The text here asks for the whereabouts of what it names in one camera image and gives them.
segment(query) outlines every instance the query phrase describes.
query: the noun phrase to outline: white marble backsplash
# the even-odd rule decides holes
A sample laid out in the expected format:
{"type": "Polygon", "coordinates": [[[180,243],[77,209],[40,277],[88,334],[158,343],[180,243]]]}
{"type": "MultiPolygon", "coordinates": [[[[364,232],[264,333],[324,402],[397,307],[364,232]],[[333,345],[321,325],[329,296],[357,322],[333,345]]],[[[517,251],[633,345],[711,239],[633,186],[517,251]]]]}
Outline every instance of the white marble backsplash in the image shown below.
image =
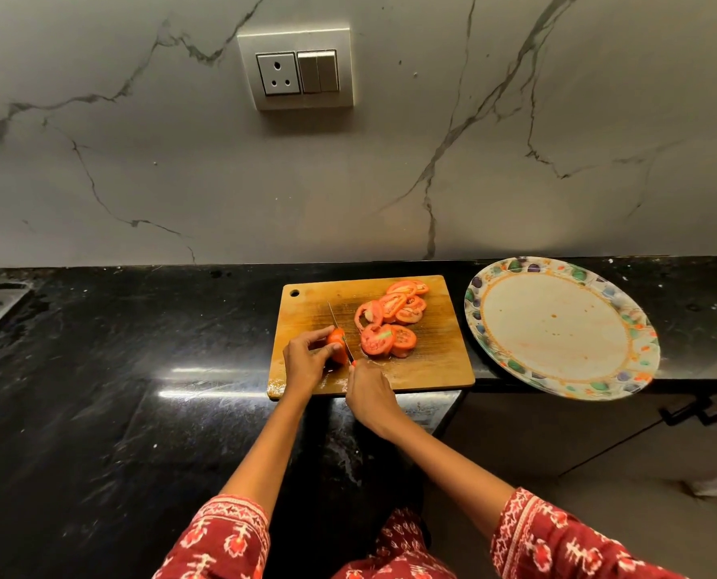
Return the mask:
{"type": "Polygon", "coordinates": [[[717,255],[717,0],[0,0],[0,267],[717,255]],[[349,24],[353,109],[239,30],[349,24]]]}

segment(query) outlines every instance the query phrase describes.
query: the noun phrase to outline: ceramic plate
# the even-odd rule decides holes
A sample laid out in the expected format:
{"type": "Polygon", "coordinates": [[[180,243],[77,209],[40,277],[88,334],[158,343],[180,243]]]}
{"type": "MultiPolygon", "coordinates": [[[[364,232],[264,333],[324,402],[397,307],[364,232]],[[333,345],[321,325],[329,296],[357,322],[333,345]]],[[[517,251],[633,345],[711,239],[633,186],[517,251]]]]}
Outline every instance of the ceramic plate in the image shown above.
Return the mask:
{"type": "Polygon", "coordinates": [[[659,367],[656,331],[618,286],[551,258],[508,258],[473,277],[466,320],[503,368],[543,391],[615,400],[659,367]]]}

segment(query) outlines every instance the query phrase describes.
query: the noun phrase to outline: wooden cutting board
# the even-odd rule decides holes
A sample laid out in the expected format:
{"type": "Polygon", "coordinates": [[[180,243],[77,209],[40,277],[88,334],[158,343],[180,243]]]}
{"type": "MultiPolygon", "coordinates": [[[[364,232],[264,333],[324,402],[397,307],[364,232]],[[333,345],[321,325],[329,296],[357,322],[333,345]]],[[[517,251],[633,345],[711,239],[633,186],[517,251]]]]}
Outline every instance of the wooden cutting board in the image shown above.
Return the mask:
{"type": "MultiPolygon", "coordinates": [[[[284,347],[303,331],[332,325],[327,301],[345,331],[355,359],[365,357],[359,331],[353,323],[356,309],[363,302],[378,299],[394,282],[407,278],[424,281],[430,291],[423,296],[428,307],[421,321],[410,325],[417,335],[417,347],[409,357],[373,359],[382,366],[391,386],[398,391],[465,388],[474,382],[473,370],[460,332],[450,292],[443,276],[408,276],[388,279],[344,280],[287,284],[281,293],[281,308],[275,330],[273,357],[267,395],[280,398],[286,388],[284,347]]],[[[315,394],[344,394],[348,385],[348,367],[331,362],[315,394]]]]}

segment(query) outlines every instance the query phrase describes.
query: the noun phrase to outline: knife blade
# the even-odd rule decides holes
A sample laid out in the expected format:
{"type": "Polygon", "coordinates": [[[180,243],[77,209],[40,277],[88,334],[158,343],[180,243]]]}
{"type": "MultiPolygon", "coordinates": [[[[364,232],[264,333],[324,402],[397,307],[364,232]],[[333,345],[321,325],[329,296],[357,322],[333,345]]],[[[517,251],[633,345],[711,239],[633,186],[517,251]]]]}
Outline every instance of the knife blade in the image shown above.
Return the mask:
{"type": "MultiPolygon", "coordinates": [[[[329,305],[329,312],[332,314],[332,320],[334,321],[334,326],[338,329],[340,326],[337,323],[337,317],[334,316],[334,310],[332,310],[332,304],[329,301],[326,301],[326,304],[329,305]]],[[[345,340],[345,335],[342,336],[342,342],[345,344],[345,351],[348,353],[348,361],[351,363],[352,366],[355,366],[356,360],[353,359],[353,353],[351,353],[351,348],[348,347],[348,342],[345,340]]]]}

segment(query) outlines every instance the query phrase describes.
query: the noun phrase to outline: woman's right hand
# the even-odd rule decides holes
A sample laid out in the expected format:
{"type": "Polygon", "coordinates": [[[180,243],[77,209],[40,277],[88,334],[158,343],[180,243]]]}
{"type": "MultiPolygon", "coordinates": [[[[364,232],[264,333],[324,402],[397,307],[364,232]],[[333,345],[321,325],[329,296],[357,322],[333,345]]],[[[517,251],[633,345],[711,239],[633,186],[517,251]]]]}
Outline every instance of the woman's right hand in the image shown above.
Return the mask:
{"type": "Polygon", "coordinates": [[[409,417],[396,402],[396,395],[383,371],[366,359],[348,371],[348,407],[355,418],[377,436],[386,440],[409,417]]]}

